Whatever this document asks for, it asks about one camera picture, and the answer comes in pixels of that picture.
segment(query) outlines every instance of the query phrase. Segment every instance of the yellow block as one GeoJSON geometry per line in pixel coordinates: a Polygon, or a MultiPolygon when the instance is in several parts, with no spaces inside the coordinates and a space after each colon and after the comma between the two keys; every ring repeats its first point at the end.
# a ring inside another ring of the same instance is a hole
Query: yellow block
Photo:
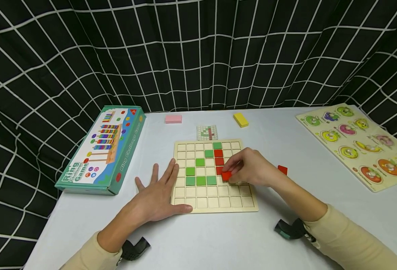
{"type": "Polygon", "coordinates": [[[248,126],[248,121],[245,119],[245,117],[240,112],[237,114],[233,114],[233,118],[236,120],[239,127],[243,128],[243,127],[248,126]]]}

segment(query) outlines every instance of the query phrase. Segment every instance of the toy box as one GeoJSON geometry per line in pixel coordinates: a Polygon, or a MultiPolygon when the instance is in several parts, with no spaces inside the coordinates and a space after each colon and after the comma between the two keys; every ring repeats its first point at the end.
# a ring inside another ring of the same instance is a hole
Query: toy box
{"type": "Polygon", "coordinates": [[[145,119],[138,106],[105,106],[55,187],[70,193],[119,193],[145,119]]]}

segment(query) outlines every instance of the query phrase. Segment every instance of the tabletop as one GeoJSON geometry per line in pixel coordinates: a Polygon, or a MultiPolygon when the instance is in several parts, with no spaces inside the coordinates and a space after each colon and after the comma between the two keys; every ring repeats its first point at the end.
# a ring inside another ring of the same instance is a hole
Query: tabletop
{"type": "MultiPolygon", "coordinates": [[[[379,193],[368,190],[332,153],[298,122],[296,115],[315,108],[242,110],[250,125],[239,128],[231,111],[146,114],[123,186],[116,196],[63,193],[25,270],[57,270],[95,231],[101,230],[138,192],[134,177],[150,181],[153,163],[160,170],[173,157],[178,140],[196,140],[196,126],[216,125],[219,139],[240,138],[322,201],[334,205],[397,254],[397,185],[379,193]],[[165,124],[182,114],[182,124],[165,124]]],[[[258,212],[174,216],[145,224],[129,238],[151,244],[133,262],[118,269],[341,269],[303,240],[288,241],[273,231],[296,216],[271,189],[257,187],[258,212]]]]}

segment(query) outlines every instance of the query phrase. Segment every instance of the wooden grid board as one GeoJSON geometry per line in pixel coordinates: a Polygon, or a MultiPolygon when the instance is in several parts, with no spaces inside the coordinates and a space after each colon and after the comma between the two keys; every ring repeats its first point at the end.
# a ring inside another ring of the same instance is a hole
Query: wooden grid board
{"type": "Polygon", "coordinates": [[[397,138],[346,103],[296,116],[371,191],[397,184],[397,138]]]}
{"type": "Polygon", "coordinates": [[[247,182],[228,184],[218,175],[225,162],[242,148],[240,139],[176,142],[174,158],[179,174],[170,203],[189,204],[192,213],[258,211],[253,186],[247,182]]]}

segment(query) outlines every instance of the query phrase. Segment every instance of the pink block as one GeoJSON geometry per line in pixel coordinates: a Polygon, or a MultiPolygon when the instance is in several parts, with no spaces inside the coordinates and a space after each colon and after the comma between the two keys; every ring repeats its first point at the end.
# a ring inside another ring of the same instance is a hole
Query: pink block
{"type": "Polygon", "coordinates": [[[165,123],[182,123],[181,115],[167,115],[165,116],[165,123]]]}

